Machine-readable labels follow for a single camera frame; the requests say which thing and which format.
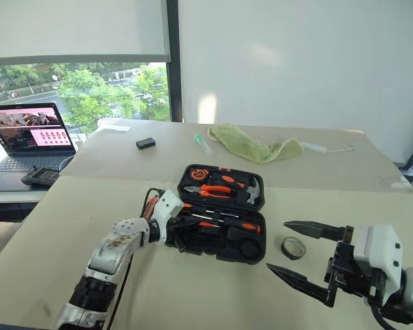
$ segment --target black tool case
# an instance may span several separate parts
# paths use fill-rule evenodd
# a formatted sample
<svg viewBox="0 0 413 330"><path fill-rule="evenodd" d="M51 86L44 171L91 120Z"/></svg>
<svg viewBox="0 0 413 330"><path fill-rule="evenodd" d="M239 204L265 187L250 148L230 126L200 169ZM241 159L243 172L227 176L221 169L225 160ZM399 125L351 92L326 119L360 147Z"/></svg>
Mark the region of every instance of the black tool case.
<svg viewBox="0 0 413 330"><path fill-rule="evenodd" d="M257 184L250 203L248 187L255 190ZM225 186L231 191L212 191L209 193L224 197L210 197L185 189L202 185ZM215 254L225 261L255 264L263 259L266 225L258 212L264 205L263 179L259 175L193 164L185 169L178 192L185 207L167 226L167 245L181 252Z"/></svg>

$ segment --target white wall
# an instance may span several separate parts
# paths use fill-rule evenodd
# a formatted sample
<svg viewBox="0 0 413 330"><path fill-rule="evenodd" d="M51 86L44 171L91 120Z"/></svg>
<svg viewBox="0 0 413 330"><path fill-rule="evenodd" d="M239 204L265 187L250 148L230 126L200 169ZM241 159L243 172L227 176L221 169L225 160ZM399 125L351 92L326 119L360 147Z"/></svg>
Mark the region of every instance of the white wall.
<svg viewBox="0 0 413 330"><path fill-rule="evenodd" d="M179 0L186 122L364 130L413 150L413 0Z"/></svg>

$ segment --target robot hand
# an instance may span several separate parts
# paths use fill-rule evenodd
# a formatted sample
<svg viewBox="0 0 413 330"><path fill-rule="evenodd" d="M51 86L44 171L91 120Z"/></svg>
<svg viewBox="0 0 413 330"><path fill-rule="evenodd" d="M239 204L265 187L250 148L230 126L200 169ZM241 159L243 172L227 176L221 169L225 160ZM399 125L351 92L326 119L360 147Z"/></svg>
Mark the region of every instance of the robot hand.
<svg viewBox="0 0 413 330"><path fill-rule="evenodd" d="M383 318L413 323L413 268L402 268L402 245L392 226L361 227L353 246L350 226L338 228L312 221L290 221L284 225L306 236L338 242L324 277L329 283L327 289L289 269L266 264L288 285L329 307L335 303L337 288L364 297L384 329L394 330Z"/></svg>
<svg viewBox="0 0 413 330"><path fill-rule="evenodd" d="M133 253L148 243L167 240L167 222L182 210L183 202L170 190L154 197L144 215L117 221L94 250L69 302L65 304L54 329L103 328L116 288L124 278Z"/></svg>

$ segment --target green towel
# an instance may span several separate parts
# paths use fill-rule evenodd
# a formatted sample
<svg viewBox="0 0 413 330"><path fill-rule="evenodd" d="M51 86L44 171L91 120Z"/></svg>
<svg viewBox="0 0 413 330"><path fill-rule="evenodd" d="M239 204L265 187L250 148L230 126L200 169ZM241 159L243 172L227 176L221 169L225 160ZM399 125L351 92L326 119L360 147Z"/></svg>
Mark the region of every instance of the green towel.
<svg viewBox="0 0 413 330"><path fill-rule="evenodd" d="M254 140L232 124L209 127L208 137L214 141L221 141L231 153L258 164L269 163L273 160L285 160L303 153L300 143L294 138L268 146Z"/></svg>

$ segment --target pliers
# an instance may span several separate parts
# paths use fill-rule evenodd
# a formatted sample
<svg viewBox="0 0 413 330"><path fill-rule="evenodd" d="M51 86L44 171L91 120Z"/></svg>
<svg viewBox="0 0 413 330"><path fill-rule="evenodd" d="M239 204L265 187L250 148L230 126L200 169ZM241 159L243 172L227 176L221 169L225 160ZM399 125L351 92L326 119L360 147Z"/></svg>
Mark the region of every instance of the pliers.
<svg viewBox="0 0 413 330"><path fill-rule="evenodd" d="M229 198L229 195L214 195L212 192L226 193L231 194L231 188L224 186L208 186L206 184L201 185L200 187L188 186L184 187L186 191L190 193L199 193L199 196L202 197L217 197L217 198Z"/></svg>

